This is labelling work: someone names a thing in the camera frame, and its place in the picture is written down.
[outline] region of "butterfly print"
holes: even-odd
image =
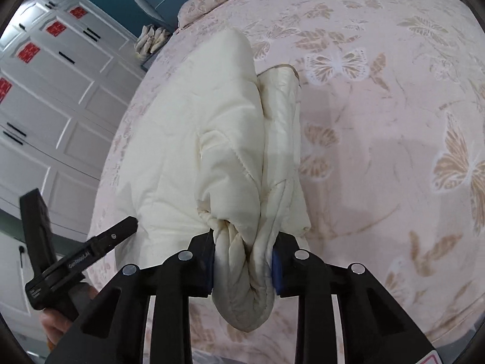
[[[433,184],[438,192],[455,189],[470,183],[471,216],[475,235],[485,226],[485,160],[471,163],[467,144],[460,127],[451,114],[445,137],[447,152],[436,162]]]
[[[341,56],[333,57],[310,54],[305,56],[306,76],[314,85],[324,85],[331,78],[343,75],[351,81],[361,81],[369,77],[369,64],[364,49],[355,49]]]

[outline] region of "mattress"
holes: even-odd
[[[136,92],[90,236],[120,219],[118,172],[140,117],[186,55],[228,26],[248,37],[256,72],[291,64],[299,73],[312,252],[330,264],[365,264],[435,346],[464,335],[485,307],[485,34],[459,0],[220,5],[171,38]],[[109,254],[89,275],[101,288],[116,271]],[[190,311],[196,349],[250,363],[294,360],[296,299],[277,300],[250,333],[229,326],[208,299]]]

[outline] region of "pile of clothes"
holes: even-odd
[[[139,59],[146,59],[155,53],[168,41],[170,33],[163,27],[155,29],[153,25],[143,26],[142,33],[135,43],[135,51]]]

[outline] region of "sticker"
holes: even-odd
[[[39,52],[39,50],[40,48],[38,46],[34,45],[32,42],[29,42],[27,45],[25,45],[25,48],[19,52],[18,57],[23,62],[28,63]]]
[[[8,91],[12,87],[12,84],[5,78],[0,78],[0,104],[7,95]]]
[[[49,34],[53,35],[54,37],[57,37],[65,29],[67,29],[67,27],[64,26],[61,22],[57,21],[51,24],[46,30]]]
[[[76,19],[81,19],[85,14],[88,13],[83,7],[76,7],[71,9],[69,12],[72,16],[76,17]]]
[[[431,353],[426,355],[421,361],[418,361],[416,364],[443,364],[441,362],[440,357],[438,356],[438,352],[433,350]]]

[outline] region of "white wardrobe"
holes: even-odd
[[[0,208],[38,187],[84,241],[106,155],[144,71],[135,37],[88,0],[30,0],[0,38]]]

